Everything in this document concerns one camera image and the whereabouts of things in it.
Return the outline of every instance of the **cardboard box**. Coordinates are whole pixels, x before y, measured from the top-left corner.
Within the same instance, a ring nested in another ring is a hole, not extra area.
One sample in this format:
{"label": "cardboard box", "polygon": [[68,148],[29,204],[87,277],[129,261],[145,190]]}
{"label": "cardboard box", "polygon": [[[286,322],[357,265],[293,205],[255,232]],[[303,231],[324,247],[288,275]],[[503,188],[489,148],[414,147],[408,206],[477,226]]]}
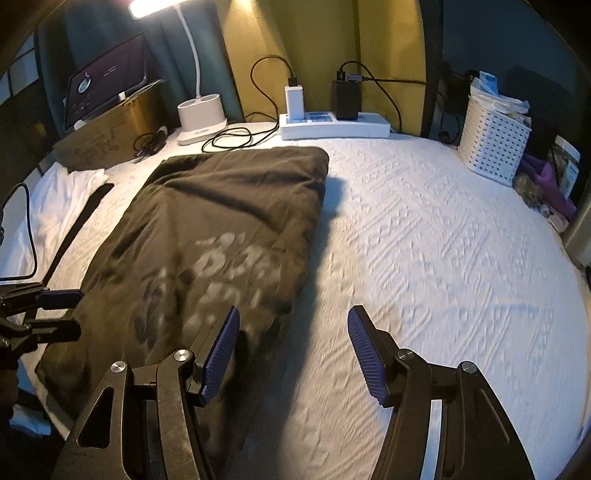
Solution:
{"label": "cardboard box", "polygon": [[144,87],[60,140],[53,147],[57,161],[72,171],[110,168],[133,159],[140,135],[171,127],[161,84]]}

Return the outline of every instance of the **white power strip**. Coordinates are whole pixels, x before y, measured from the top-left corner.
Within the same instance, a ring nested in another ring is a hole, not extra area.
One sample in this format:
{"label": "white power strip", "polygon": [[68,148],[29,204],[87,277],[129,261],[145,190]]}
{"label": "white power strip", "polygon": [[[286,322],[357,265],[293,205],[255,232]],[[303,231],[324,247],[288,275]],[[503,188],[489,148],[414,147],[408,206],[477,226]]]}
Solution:
{"label": "white power strip", "polygon": [[309,112],[303,120],[279,116],[282,140],[303,138],[388,138],[390,124],[377,113],[360,113],[357,121],[337,120],[332,112]]}

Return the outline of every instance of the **folded brown blanket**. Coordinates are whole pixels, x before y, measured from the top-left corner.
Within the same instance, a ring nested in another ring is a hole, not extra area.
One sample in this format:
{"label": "folded brown blanket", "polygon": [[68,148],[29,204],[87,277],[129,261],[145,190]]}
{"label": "folded brown blanket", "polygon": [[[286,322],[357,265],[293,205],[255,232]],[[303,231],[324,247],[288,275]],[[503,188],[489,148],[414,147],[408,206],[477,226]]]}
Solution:
{"label": "folded brown blanket", "polygon": [[236,305],[241,334],[222,390],[199,409],[220,472],[306,276],[329,158],[273,148],[169,158],[96,253],[74,312],[82,336],[48,346],[37,375],[76,417],[109,366],[161,362]]}

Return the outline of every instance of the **screw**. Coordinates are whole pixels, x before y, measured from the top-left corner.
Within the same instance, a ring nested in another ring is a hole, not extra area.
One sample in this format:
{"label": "screw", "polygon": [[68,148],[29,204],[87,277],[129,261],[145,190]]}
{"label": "screw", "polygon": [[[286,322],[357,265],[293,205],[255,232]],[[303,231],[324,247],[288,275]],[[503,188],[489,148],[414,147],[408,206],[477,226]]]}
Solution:
{"label": "screw", "polygon": [[408,348],[401,348],[398,351],[398,358],[405,362],[410,362],[414,358],[414,352]]}
{"label": "screw", "polygon": [[111,365],[111,371],[114,374],[120,374],[123,370],[125,370],[126,367],[127,364],[123,360],[119,360],[118,362],[115,362],[113,365]]}
{"label": "screw", "polygon": [[462,370],[467,374],[475,374],[478,368],[472,362],[462,362]]}
{"label": "screw", "polygon": [[191,350],[185,350],[185,349],[177,350],[174,353],[174,359],[177,362],[184,362],[185,360],[187,360],[190,357],[191,357]]}

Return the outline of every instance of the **lamp light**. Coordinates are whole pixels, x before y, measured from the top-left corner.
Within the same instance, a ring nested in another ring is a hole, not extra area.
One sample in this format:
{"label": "lamp light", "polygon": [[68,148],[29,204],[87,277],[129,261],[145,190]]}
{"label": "lamp light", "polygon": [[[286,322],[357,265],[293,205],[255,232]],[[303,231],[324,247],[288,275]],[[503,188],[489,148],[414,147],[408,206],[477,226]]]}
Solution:
{"label": "lamp light", "polygon": [[195,98],[183,102],[177,107],[183,129],[178,136],[177,141],[179,145],[190,145],[195,142],[207,140],[226,128],[228,124],[219,94],[214,93],[201,97],[201,68],[199,66],[197,48],[195,48],[193,36],[179,5],[180,2],[185,1],[188,0],[133,0],[129,5],[129,13],[135,19],[146,17],[164,8],[174,7],[189,39],[189,45],[191,52],[193,52],[193,59],[195,60]]}

